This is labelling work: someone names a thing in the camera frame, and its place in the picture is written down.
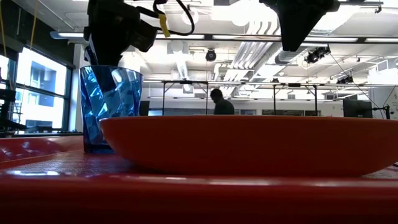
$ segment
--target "red bowl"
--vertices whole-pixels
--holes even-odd
[[[290,116],[139,116],[100,121],[135,164],[195,175],[352,177],[398,161],[397,121]]]

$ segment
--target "red table surface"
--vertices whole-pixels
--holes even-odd
[[[81,149],[0,162],[2,223],[345,222],[398,218],[398,169],[357,179],[151,174]]]

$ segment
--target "security camera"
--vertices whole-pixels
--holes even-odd
[[[208,62],[214,62],[217,58],[217,54],[214,51],[214,49],[208,49],[207,54],[206,54],[206,61]]]

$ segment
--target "computer monitor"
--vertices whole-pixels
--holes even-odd
[[[372,118],[372,103],[361,100],[343,100],[344,117]]]
[[[141,101],[139,105],[139,116],[148,116],[149,101]]]

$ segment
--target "ceiling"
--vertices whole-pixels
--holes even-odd
[[[30,13],[34,12],[34,0],[13,0]],[[198,34],[245,34],[249,26],[242,25],[245,21],[237,21],[239,17],[255,17],[256,15],[266,16],[271,21],[272,15],[262,13],[265,10],[263,5],[248,6],[239,8],[231,8],[226,6],[213,6],[213,0],[204,1],[185,1],[190,4],[192,9],[198,12],[198,22],[196,23],[195,33]],[[88,2],[84,0],[40,0],[38,18],[46,24],[60,32],[82,32],[84,26],[87,26],[88,16],[86,8]],[[134,6],[144,6],[149,9],[152,7],[152,1],[139,1],[133,3]],[[398,37],[398,8],[385,7],[379,14],[375,14],[376,7],[357,8],[347,21],[343,21],[330,35],[338,36],[388,36]],[[182,17],[183,11],[170,1],[161,10],[167,15],[169,29],[186,32],[190,29],[190,25],[186,24]],[[159,26],[157,19],[142,17],[153,26]],[[159,74],[170,74],[171,70],[176,70],[177,66],[173,58],[167,55],[168,41],[159,40],[147,52],[138,54],[146,62],[149,67],[146,72],[148,77],[155,77]],[[235,58],[240,42],[225,41],[186,41],[189,46],[189,57],[187,58],[188,70],[213,71],[216,63],[231,63]],[[207,49],[215,49],[217,60],[215,62],[207,62],[205,55]],[[367,69],[372,64],[367,62],[378,62],[381,58],[387,56],[398,57],[398,45],[367,45],[367,44],[331,44],[332,55],[339,62],[341,68],[336,64],[335,60],[329,56],[322,59],[315,65],[307,68],[303,63],[303,56],[295,58],[290,66],[284,68],[282,78],[300,79],[297,77],[311,77],[312,80],[326,80],[330,76],[341,73],[341,69],[349,69],[357,65],[361,65],[362,70],[355,73],[357,78],[365,78],[368,74]]]

